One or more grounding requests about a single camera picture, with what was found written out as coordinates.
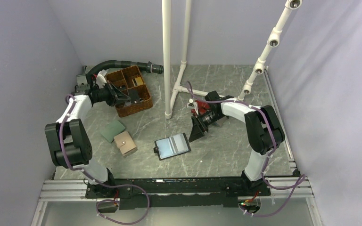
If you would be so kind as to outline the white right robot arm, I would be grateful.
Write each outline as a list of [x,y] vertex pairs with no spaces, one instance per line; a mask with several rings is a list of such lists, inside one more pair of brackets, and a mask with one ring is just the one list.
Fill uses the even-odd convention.
[[241,182],[241,190],[246,195],[253,195],[259,189],[258,180],[262,179],[268,152],[277,149],[285,141],[285,133],[274,108],[271,105],[249,105],[232,96],[220,97],[217,91],[209,92],[204,103],[209,105],[208,110],[204,114],[191,117],[189,142],[202,138],[208,132],[209,125],[224,117],[243,122],[252,153],[243,170],[246,179]]

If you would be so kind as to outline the black leather card holder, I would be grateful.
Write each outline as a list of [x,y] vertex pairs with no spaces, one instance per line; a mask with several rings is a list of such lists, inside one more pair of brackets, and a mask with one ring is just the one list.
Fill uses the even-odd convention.
[[161,161],[191,152],[191,147],[185,133],[156,140],[154,144],[153,152],[157,154]]

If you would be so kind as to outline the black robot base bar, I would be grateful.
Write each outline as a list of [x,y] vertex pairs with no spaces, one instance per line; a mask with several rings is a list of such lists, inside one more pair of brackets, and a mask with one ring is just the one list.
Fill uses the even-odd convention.
[[269,196],[262,181],[248,182],[242,176],[203,178],[110,179],[107,188],[88,185],[86,199],[118,198],[121,210],[150,207],[223,206],[234,208],[243,199]]

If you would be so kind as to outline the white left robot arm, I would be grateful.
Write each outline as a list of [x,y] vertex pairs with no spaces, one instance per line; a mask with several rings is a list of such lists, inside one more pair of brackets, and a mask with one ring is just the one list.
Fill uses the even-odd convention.
[[82,173],[98,192],[112,197],[117,190],[110,180],[110,170],[93,159],[92,145],[82,120],[95,103],[116,106],[130,101],[130,97],[109,82],[102,86],[94,76],[79,74],[74,92],[66,95],[67,108],[61,117],[44,128],[50,156],[55,166]]

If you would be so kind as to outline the gold VIP card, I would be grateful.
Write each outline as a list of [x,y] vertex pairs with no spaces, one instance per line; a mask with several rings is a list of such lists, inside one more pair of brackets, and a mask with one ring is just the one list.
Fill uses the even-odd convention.
[[132,82],[133,82],[133,85],[134,85],[135,87],[136,87],[136,86],[141,86],[141,85],[144,85],[144,84],[145,84],[143,78],[140,77],[140,76],[133,78],[133,79],[132,79]]

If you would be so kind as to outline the black VIP card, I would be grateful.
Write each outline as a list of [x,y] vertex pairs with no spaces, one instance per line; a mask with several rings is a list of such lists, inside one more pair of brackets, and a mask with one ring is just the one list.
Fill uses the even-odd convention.
[[129,97],[131,104],[139,104],[142,101],[142,98],[138,95],[138,93],[130,93]]

